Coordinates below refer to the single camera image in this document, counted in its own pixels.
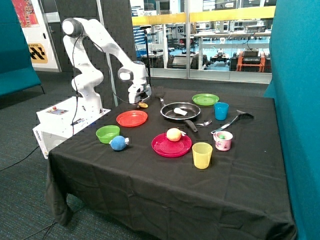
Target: orange machine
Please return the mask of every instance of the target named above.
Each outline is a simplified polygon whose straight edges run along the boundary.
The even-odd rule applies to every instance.
[[[265,53],[254,51],[241,51],[238,57],[236,71],[238,72],[259,72],[265,71],[266,56]]]

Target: teal chair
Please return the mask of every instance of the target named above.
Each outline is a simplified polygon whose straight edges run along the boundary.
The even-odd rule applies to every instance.
[[[32,67],[30,52],[11,0],[1,0],[0,97],[41,82]]]
[[[298,240],[320,239],[320,1],[278,0],[270,40],[274,98]]]

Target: robot lab equipment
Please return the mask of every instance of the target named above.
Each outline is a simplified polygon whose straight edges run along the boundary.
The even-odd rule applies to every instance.
[[[220,37],[220,44],[225,44],[226,39],[224,37]],[[227,61],[230,59],[229,54],[224,53],[224,49],[220,48],[217,50],[217,54],[210,57],[210,62],[215,63],[215,62],[224,62],[225,64]]]
[[[100,95],[94,87],[103,80],[103,74],[90,62],[83,46],[83,39],[88,37],[103,53],[114,55],[123,65],[118,71],[118,77],[123,82],[132,82],[128,89],[130,104],[143,103],[151,95],[151,86],[147,84],[147,70],[141,61],[132,61],[114,41],[104,26],[96,19],[67,18],[62,23],[65,50],[73,66],[81,71],[72,81],[72,87],[77,90],[86,102],[87,111],[99,112],[102,109]]]
[[[271,61],[268,51],[257,48],[246,48],[233,54],[230,60],[230,71],[270,73]]]
[[[123,67],[118,71],[119,78],[133,83],[128,89],[130,104],[143,102],[151,95],[143,62],[131,61],[100,22],[68,18],[62,23],[62,29],[67,34],[63,42],[70,61],[81,71],[72,80],[72,87],[82,97],[70,97],[36,113],[40,124],[33,128],[33,133],[45,159],[48,159],[50,150],[110,111],[102,107],[101,97],[94,90],[104,76],[89,61],[82,44],[85,37],[89,37],[101,52],[112,54],[120,60]]]

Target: yellow cup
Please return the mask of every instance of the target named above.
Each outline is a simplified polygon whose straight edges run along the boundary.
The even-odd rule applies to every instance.
[[[206,142],[197,142],[192,146],[193,162],[198,169],[209,166],[212,150],[212,146]]]

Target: yellow warning sign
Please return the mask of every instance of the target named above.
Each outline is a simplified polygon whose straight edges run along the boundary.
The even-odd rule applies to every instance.
[[[31,57],[31,62],[33,64],[47,64],[48,58],[46,55],[45,48],[40,43],[31,43],[28,44],[29,52]]]

